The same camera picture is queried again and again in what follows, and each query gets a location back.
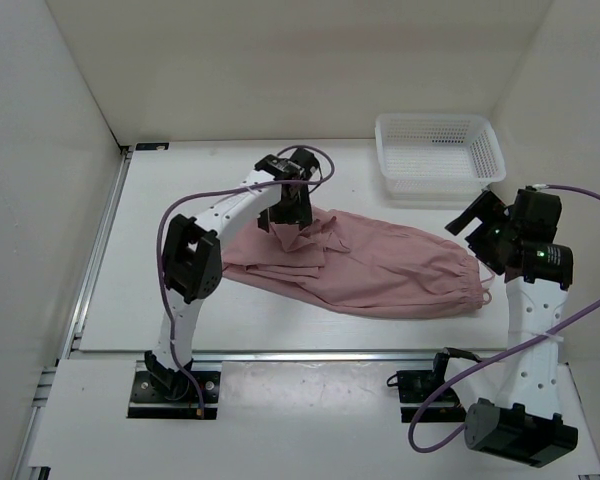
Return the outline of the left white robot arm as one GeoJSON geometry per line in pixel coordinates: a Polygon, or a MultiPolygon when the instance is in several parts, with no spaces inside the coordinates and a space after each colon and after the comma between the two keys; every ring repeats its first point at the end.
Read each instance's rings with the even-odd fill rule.
{"type": "Polygon", "coordinates": [[[292,146],[259,160],[239,187],[212,192],[216,203],[187,217],[175,201],[163,214],[156,239],[156,264],[164,317],[156,347],[144,355],[153,386],[166,399],[204,401],[191,371],[192,340],[203,302],[222,279],[222,250],[248,223],[300,229],[313,221],[310,189],[322,153],[292,146]]]}

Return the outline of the pink trousers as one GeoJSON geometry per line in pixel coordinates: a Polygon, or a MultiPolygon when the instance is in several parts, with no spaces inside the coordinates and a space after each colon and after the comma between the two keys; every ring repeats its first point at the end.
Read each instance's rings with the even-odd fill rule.
{"type": "Polygon", "coordinates": [[[230,280],[347,315],[439,319],[492,299],[478,260],[460,245],[339,210],[314,209],[304,229],[250,223],[222,257],[230,280]]]}

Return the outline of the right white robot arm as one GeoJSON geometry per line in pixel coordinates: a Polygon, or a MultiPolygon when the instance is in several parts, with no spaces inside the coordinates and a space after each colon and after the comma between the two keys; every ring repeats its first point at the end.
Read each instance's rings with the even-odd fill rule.
{"type": "Polygon", "coordinates": [[[504,278],[508,344],[497,365],[501,380],[491,384],[443,365],[429,375],[440,399],[458,397],[466,405],[464,440],[477,452],[544,467],[572,452],[576,428],[564,423],[558,393],[559,340],[554,329],[573,283],[572,250],[555,243],[561,200],[535,187],[517,192],[506,205],[483,191],[446,229],[459,234],[471,221],[479,226],[466,238],[477,259],[504,278]]]}

